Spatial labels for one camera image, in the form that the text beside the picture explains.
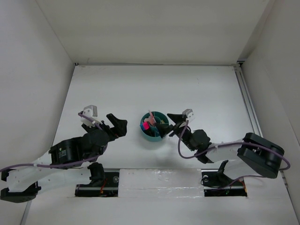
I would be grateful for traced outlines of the pink wooden pencil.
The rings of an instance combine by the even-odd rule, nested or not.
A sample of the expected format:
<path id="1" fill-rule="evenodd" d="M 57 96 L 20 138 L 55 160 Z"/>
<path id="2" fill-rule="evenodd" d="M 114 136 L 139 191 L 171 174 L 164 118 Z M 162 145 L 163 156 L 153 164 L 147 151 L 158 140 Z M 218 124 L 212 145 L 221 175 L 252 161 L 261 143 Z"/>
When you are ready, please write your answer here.
<path id="1" fill-rule="evenodd" d="M 155 117 L 154 117 L 154 115 L 152 114 L 152 111 L 151 111 L 151 110 L 148 110 L 148 112 L 149 112 L 149 114 L 150 114 L 149 123 L 154 127 L 155 124 L 156 124 Z"/>

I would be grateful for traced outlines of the pink black highlighter marker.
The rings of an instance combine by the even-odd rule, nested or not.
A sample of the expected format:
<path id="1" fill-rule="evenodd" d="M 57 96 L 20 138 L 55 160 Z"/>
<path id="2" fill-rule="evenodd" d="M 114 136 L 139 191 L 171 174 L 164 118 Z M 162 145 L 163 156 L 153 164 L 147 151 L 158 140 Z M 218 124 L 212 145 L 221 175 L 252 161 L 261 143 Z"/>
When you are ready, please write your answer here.
<path id="1" fill-rule="evenodd" d="M 146 131 L 146 130 L 150 129 L 150 125 L 149 125 L 149 123 L 147 121 L 146 122 L 142 122 L 140 124 L 140 127 L 141 127 L 142 131 Z"/>

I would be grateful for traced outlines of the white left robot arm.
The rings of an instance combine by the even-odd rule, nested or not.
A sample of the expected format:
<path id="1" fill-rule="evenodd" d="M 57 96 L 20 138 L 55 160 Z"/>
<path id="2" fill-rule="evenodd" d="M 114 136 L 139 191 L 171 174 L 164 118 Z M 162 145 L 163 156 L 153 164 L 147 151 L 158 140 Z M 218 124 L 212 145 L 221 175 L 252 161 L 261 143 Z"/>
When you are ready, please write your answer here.
<path id="1" fill-rule="evenodd" d="M 24 203 L 42 192 L 71 184 L 99 186 L 106 182 L 105 170 L 97 159 L 109 142 L 127 134 L 127 120 L 107 114 L 113 127 L 93 115 L 78 113 L 83 136 L 61 141 L 32 163 L 1 169 L 1 180 L 7 187 L 0 192 L 3 201 Z"/>

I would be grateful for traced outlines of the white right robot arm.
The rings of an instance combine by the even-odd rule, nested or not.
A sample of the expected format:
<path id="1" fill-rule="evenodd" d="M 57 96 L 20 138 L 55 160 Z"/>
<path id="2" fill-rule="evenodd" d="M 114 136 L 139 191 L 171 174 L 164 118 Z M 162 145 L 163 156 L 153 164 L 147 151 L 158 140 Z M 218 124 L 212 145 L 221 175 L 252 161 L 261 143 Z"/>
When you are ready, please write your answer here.
<path id="1" fill-rule="evenodd" d="M 176 136 L 177 151 L 183 159 L 197 159 L 203 164 L 220 162 L 213 180 L 223 185 L 234 179 L 262 177 L 275 179 L 290 163 L 284 157 L 285 151 L 279 145 L 254 133 L 246 133 L 242 139 L 233 142 L 213 143 L 203 129 L 191 130 L 194 119 L 192 109 L 180 114 L 167 114 L 164 118 L 156 112 L 148 112 L 139 123 L 143 134 L 160 139 Z"/>

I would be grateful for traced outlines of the teal round desk organizer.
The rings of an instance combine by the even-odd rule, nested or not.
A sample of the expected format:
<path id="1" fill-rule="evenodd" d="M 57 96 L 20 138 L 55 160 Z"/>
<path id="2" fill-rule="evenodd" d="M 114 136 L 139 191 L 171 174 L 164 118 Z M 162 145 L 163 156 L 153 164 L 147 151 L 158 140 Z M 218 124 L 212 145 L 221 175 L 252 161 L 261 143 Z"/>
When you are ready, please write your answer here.
<path id="1" fill-rule="evenodd" d="M 154 115 L 157 124 L 169 124 L 169 120 L 165 114 L 157 111 L 152 111 L 152 114 Z M 146 121 L 149 123 L 149 119 L 150 119 L 150 114 L 148 112 L 145 115 L 143 115 L 143 117 L 140 120 L 140 124 Z M 156 126 L 153 127 L 150 123 L 149 125 L 150 125 L 150 129 L 146 131 L 142 131 L 140 127 L 143 137 L 149 142 L 162 141 L 163 139 L 160 137 L 157 127 Z"/>

